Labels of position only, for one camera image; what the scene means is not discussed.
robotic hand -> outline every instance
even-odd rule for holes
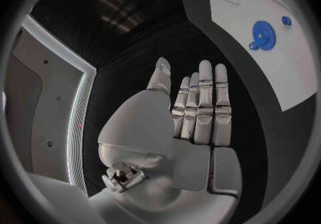
[[[147,89],[124,102],[103,127],[98,142],[108,168],[102,177],[106,191],[143,223],[225,222],[242,187],[238,158],[228,148],[226,67],[215,67],[214,107],[212,66],[204,60],[199,74],[183,79],[172,114],[170,73],[160,58]]]

blue plastic part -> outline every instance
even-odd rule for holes
[[[271,50],[274,48],[277,38],[273,27],[266,21],[258,21],[253,25],[253,39],[249,47],[252,50],[258,48],[262,50]]]
[[[288,26],[292,25],[292,20],[290,17],[282,17],[282,22],[284,25],[288,25]]]

blue gear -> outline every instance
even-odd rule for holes
[[[273,27],[266,21],[258,21],[253,25],[253,39],[251,49],[259,47],[262,50],[274,48],[277,38]]]

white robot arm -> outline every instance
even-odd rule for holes
[[[174,216],[187,218],[200,205],[219,211],[204,211],[207,219],[226,220],[242,187],[238,158],[228,148],[226,67],[215,67],[214,106],[212,67],[204,60],[199,74],[183,79],[172,113],[170,74],[170,64],[160,58],[147,89],[124,102],[103,127],[98,142],[108,168],[106,192],[144,223],[158,223],[153,212],[159,223],[175,223]],[[190,216],[184,223],[196,221]]]

